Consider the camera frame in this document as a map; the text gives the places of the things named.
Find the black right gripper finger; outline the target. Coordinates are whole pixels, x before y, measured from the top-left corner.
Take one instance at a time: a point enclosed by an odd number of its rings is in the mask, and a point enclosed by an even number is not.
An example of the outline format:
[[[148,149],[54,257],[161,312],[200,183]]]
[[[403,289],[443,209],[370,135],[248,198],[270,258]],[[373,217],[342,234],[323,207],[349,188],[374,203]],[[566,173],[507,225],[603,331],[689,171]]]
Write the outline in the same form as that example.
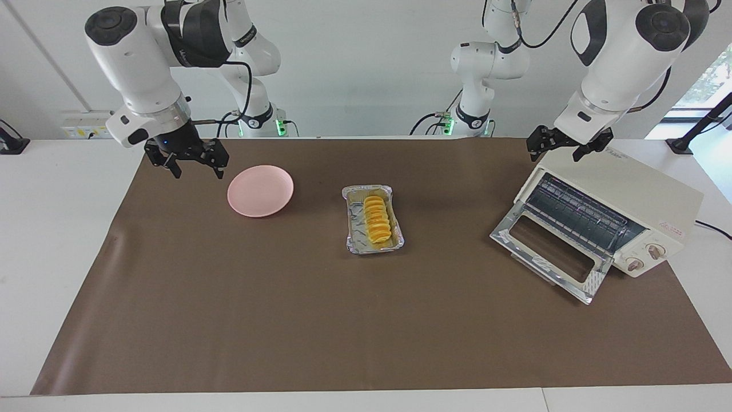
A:
[[[217,179],[222,179],[225,168],[228,166],[229,154],[219,139],[211,139],[202,145],[198,162],[210,167]]]
[[[172,173],[175,179],[180,179],[181,169],[175,154],[166,156],[157,144],[145,144],[145,154],[154,167],[163,167]]]

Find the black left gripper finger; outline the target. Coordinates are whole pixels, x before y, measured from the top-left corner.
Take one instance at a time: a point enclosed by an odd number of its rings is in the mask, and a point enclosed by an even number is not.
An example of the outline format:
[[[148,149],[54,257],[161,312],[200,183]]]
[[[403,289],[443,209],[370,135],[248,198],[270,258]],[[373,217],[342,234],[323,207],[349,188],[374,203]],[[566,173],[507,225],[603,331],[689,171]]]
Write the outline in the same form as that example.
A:
[[[574,151],[574,162],[579,162],[584,156],[587,156],[591,152],[602,152],[607,148],[609,143],[614,138],[614,132],[612,128],[606,128],[602,130],[594,139],[587,144],[581,144]]]
[[[564,133],[556,128],[538,126],[527,138],[527,151],[532,162],[536,162],[542,153],[559,148],[564,143]]]

